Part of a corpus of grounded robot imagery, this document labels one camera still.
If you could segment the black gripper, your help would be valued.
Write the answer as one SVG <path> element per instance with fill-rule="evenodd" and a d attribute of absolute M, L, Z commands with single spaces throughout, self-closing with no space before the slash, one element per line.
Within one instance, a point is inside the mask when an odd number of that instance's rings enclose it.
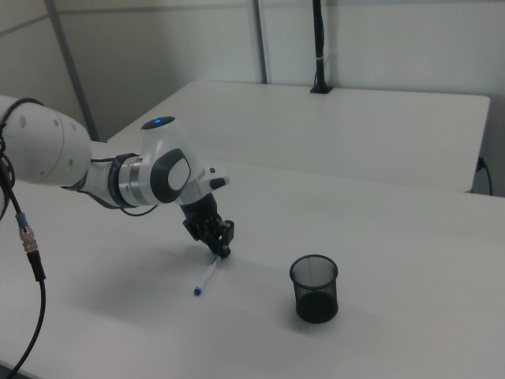
<path fill-rule="evenodd" d="M 221 258 L 230 256 L 234 222 L 221 218 L 213 195 L 182 205 L 181 210 L 185 216 L 183 225 L 195 241 L 204 241 L 214 255 Z"/>

